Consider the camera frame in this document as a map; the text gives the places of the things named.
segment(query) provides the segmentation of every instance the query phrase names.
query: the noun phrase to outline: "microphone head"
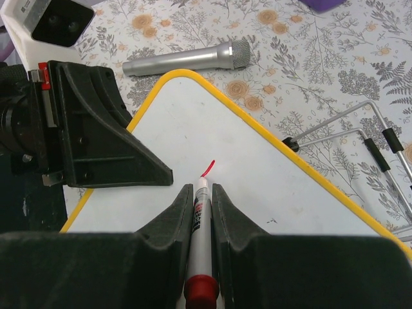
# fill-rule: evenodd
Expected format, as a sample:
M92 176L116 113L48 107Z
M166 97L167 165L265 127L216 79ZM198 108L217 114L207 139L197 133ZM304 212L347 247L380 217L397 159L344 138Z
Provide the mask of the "microphone head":
M245 38L232 42L233 66L235 69L247 66L250 62L250 45Z

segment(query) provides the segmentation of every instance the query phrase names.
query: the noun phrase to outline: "red marker cap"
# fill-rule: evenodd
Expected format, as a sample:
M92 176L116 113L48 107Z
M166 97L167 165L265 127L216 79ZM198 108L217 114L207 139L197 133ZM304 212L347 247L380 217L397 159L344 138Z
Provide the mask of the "red marker cap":
M186 309L216 309L219 284L211 276L196 275L186 281Z

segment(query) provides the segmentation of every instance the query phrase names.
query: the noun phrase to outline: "tablecloth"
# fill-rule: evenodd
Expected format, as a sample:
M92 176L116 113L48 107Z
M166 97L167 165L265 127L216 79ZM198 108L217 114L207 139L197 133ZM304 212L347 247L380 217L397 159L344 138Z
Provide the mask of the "tablecloth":
M351 0L322 14L297 0L109 0L94 9L76 49L84 64L114 70L132 114L158 76L126 77L123 62L245 38L252 51L249 66L200 73L273 134L295 136L370 99L412 163L410 0ZM369 106L302 142L355 127L374 139L411 200L405 170ZM407 225L397 194L359 136L335 138L299 154L389 230ZM69 212L83 193L65 188ZM275 223L269 218L268 224Z

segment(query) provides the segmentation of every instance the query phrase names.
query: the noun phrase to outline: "microphone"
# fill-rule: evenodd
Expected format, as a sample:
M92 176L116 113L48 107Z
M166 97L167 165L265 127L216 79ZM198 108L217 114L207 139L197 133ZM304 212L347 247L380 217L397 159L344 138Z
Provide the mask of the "microphone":
M168 53L123 63L127 76L162 74L175 69L236 69L250 61L250 46L246 39L229 41L199 50Z

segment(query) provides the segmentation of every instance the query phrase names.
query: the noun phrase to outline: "purple box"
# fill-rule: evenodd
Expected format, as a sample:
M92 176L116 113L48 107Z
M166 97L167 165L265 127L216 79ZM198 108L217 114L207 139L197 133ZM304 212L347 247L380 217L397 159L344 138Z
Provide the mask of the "purple box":
M319 12L329 10L334 6L341 5L346 0L300 0L307 6L310 6L314 10Z

